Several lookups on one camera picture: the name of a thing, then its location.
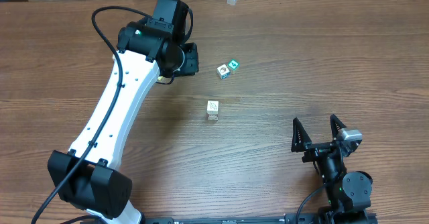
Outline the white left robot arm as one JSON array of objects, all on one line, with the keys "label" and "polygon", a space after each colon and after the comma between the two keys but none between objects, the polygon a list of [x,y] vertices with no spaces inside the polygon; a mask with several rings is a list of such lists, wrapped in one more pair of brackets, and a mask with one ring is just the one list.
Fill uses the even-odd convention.
[{"label": "white left robot arm", "polygon": [[191,8],[181,0],[158,0],[118,34],[111,46],[110,79],[86,127],[67,152],[53,151],[48,172],[53,195],[85,211],[79,223],[144,223],[130,201],[132,181],[119,167],[129,131],[150,89],[198,72]]}]

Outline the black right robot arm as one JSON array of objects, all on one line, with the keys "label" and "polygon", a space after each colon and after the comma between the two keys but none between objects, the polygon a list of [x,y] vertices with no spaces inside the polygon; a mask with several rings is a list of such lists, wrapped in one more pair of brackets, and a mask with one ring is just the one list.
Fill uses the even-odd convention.
[{"label": "black right robot arm", "polygon": [[372,177],[366,172],[348,172],[345,158],[361,145],[363,135],[348,128],[339,118],[330,116],[332,141],[314,144],[298,118],[293,119],[291,151],[304,155],[303,163],[311,162],[322,178],[331,211],[335,214],[358,213],[371,206]]}]

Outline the red edged wooden block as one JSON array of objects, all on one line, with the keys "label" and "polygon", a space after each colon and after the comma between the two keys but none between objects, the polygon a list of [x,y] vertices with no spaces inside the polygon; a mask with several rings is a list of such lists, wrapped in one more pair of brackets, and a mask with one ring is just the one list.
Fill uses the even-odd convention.
[{"label": "red edged wooden block", "polygon": [[207,119],[209,121],[218,121],[219,120],[219,115],[218,114],[208,114],[207,115]]}]

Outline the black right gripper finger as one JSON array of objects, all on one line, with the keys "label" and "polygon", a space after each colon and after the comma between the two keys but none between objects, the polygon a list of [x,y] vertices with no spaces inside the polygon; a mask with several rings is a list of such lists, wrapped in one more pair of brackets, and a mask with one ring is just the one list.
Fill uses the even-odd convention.
[{"label": "black right gripper finger", "polygon": [[293,137],[292,137],[292,152],[304,152],[308,149],[308,146],[312,145],[312,140],[306,133],[300,120],[295,117],[293,119]]},{"label": "black right gripper finger", "polygon": [[333,139],[336,139],[341,129],[347,128],[347,126],[343,122],[341,122],[335,114],[332,114],[330,116],[330,127]]}]

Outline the plain wooden picture block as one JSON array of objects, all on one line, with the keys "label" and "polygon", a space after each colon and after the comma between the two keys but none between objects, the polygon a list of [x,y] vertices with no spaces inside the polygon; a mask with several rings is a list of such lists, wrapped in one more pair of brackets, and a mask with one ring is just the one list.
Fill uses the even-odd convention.
[{"label": "plain wooden picture block", "polygon": [[219,113],[219,102],[218,101],[208,101],[206,112],[208,114],[217,115]]}]

